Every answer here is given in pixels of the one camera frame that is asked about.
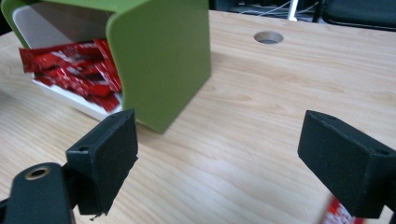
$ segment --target green container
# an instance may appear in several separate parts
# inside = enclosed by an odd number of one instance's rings
[[[106,37],[122,109],[134,108],[137,121],[159,133],[210,76],[207,8],[207,0],[3,0],[1,6],[26,48]]]

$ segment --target wooden table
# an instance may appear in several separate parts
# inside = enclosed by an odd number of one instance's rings
[[[165,134],[138,125],[139,160],[95,223],[317,223],[330,193],[297,155],[307,109],[396,148],[396,33],[222,12],[210,27],[212,77]],[[261,44],[261,31],[284,40]],[[98,123],[44,95],[19,45],[0,37],[0,199]]]

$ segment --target wooden tabletop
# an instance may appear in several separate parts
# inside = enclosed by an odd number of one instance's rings
[[[318,223],[330,193],[297,155],[307,109],[396,148],[396,33],[223,12],[210,29],[211,78],[166,133],[137,126],[139,160],[95,223]],[[262,31],[284,40],[259,43]],[[0,37],[0,199],[98,123],[44,95],[19,46]]]

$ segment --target wood grain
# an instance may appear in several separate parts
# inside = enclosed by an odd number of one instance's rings
[[[211,78],[165,134],[138,125],[139,160],[95,223],[317,223],[330,193],[297,155],[307,109],[396,148],[396,34],[222,12],[210,27]],[[261,44],[261,31],[284,41]],[[98,123],[44,95],[19,46],[0,37],[0,199]]]

